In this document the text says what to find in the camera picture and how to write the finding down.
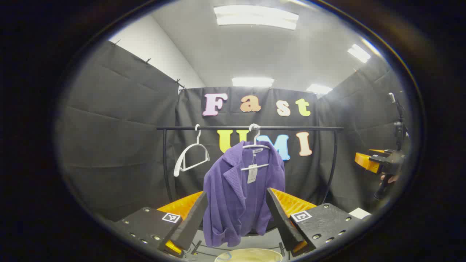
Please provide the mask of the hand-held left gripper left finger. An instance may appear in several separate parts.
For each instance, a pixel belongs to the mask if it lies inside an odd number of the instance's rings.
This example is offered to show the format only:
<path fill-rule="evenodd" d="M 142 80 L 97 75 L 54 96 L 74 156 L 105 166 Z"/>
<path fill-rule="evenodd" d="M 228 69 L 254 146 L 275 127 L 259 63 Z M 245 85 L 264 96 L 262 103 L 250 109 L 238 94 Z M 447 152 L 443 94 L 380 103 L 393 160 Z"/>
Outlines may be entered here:
<path fill-rule="evenodd" d="M 159 208 L 142 207 L 107 226 L 130 246 L 152 257 L 183 258 L 208 205 L 201 191 Z"/>

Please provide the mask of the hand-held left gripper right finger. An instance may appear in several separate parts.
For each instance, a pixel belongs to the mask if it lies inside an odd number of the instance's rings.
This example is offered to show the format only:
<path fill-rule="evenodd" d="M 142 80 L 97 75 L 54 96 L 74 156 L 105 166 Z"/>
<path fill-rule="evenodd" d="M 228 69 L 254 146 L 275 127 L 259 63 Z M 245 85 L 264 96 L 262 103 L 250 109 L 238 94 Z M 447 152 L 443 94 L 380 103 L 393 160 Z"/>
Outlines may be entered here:
<path fill-rule="evenodd" d="M 284 247 L 293 257 L 342 237 L 364 221 L 330 203 L 311 204 L 274 188 L 267 189 L 266 202 Z"/>

